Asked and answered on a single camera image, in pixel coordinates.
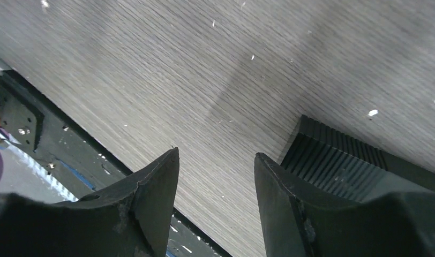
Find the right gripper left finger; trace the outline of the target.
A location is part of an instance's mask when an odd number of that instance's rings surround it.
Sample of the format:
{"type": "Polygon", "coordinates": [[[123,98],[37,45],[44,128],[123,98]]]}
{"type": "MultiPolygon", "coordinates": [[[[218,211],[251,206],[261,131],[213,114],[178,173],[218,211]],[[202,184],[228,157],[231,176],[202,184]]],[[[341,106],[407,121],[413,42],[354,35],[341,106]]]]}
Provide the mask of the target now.
{"type": "Polygon", "coordinates": [[[76,202],[0,194],[0,256],[165,256],[179,150],[76,202]]]}

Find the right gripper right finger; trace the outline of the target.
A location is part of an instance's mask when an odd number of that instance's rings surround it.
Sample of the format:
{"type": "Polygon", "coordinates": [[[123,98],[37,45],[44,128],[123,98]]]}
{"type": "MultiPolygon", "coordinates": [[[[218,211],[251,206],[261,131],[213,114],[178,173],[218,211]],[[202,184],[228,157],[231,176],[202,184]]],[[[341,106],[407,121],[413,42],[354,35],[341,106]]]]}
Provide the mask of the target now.
{"type": "Polygon", "coordinates": [[[435,192],[365,203],[324,192],[264,153],[254,181],[267,256],[435,256],[435,192]]]}

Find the black network switch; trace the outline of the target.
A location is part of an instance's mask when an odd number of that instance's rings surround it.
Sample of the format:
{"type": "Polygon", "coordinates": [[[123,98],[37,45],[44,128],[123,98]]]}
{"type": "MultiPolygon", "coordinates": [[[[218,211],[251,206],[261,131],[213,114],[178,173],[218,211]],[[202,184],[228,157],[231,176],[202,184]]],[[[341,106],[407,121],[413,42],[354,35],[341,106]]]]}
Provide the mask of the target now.
{"type": "Polygon", "coordinates": [[[281,166],[315,187],[364,202],[389,192],[435,192],[435,173],[302,115],[281,166]]]}

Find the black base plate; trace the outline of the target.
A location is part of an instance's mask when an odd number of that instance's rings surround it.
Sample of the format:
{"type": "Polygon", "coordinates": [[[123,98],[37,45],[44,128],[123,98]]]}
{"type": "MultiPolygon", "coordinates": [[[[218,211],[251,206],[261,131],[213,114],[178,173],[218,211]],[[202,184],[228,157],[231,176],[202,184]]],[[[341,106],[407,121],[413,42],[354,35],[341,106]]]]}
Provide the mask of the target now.
{"type": "MultiPolygon", "coordinates": [[[[78,200],[134,173],[12,69],[0,71],[0,129],[78,200]]],[[[165,256],[227,255],[173,206],[165,256]]]]}

